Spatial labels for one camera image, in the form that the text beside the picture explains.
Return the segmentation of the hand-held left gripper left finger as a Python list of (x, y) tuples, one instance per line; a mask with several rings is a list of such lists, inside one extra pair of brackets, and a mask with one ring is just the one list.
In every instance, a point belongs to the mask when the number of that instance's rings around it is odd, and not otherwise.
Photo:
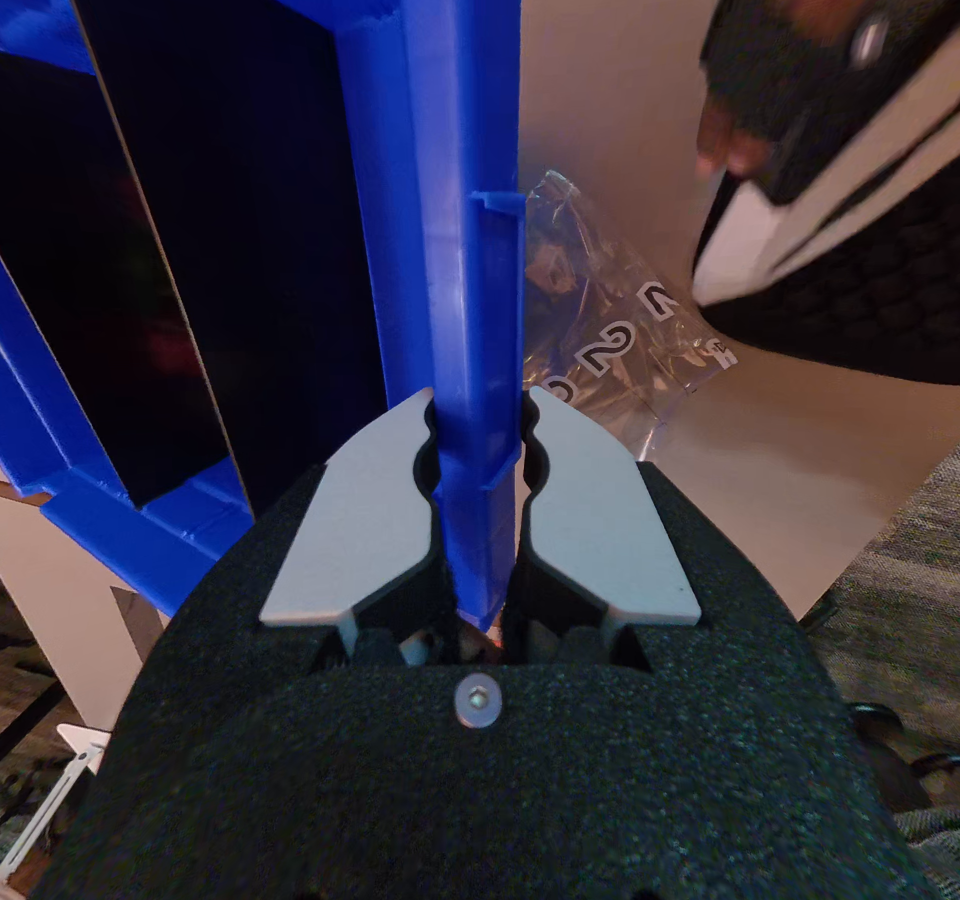
[(397, 645), (440, 597), (432, 490), (418, 462), (434, 441), (426, 387), (347, 440), (326, 463), (261, 608), (269, 628), (334, 628), (346, 649), (387, 630)]

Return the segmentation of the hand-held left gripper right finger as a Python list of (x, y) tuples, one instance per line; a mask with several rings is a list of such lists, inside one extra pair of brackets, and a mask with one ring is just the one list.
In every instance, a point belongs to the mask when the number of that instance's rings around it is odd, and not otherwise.
[(633, 455), (545, 389), (527, 393), (530, 494), (521, 526), (521, 613), (563, 637), (697, 625), (702, 609)]

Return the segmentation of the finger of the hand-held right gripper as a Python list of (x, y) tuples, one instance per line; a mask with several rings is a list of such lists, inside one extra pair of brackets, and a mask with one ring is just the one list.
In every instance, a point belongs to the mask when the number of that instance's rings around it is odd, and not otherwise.
[(864, 231), (958, 158), (958, 116), (922, 136), (958, 104), (959, 72), (912, 78), (787, 206), (740, 186), (697, 262), (696, 301), (757, 293)]
[(881, 219), (947, 166), (957, 142), (925, 142), (879, 186), (829, 220), (820, 208), (774, 208), (751, 184), (738, 189), (696, 263), (692, 295), (702, 307), (757, 294), (809, 266)]

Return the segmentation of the clear printed plastic bag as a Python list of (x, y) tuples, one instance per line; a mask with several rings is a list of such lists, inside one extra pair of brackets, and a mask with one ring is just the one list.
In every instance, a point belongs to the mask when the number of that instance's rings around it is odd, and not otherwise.
[(737, 357), (557, 171), (527, 197), (525, 249), (524, 388), (650, 459), (684, 399)]

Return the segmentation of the blue plastic bin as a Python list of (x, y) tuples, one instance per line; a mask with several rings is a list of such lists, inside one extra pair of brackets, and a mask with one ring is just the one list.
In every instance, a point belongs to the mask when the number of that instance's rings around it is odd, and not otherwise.
[[(446, 555), (461, 612), (486, 628), (515, 558), (522, 0), (276, 1), (333, 36), (386, 410), (433, 389)], [(3, 54), (95, 77), (113, 119), (72, 0), (2, 0)], [(226, 447), (135, 508), (2, 261), (2, 472), (49, 494), (45, 516), (166, 614), (255, 518)]]

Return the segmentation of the black mesh pad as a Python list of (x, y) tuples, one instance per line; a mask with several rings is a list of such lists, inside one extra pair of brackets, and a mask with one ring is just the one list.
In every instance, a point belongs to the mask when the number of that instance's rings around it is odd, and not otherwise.
[(780, 282), (698, 303), (756, 349), (882, 377), (959, 384), (959, 161)]

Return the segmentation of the black bin divider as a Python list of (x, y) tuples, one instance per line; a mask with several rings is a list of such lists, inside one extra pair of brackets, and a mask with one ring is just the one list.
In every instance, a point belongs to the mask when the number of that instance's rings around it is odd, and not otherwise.
[(2, 261), (135, 508), (228, 456), (95, 77), (1, 61)]
[(387, 407), (337, 51), (277, 0), (72, 0), (251, 514)]

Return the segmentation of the white folding stand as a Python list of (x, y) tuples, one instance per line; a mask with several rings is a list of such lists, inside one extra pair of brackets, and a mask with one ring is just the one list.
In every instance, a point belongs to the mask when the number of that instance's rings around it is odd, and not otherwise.
[(71, 748), (73, 758), (66, 763), (56, 782), (30, 815), (29, 822), (9, 847), (1, 864), (1, 881), (7, 885), (10, 878), (29, 856), (33, 847), (47, 834), (55, 817), (70, 799), (75, 789), (99, 770), (112, 735), (108, 731), (62, 723), (56, 728), (59, 736)]

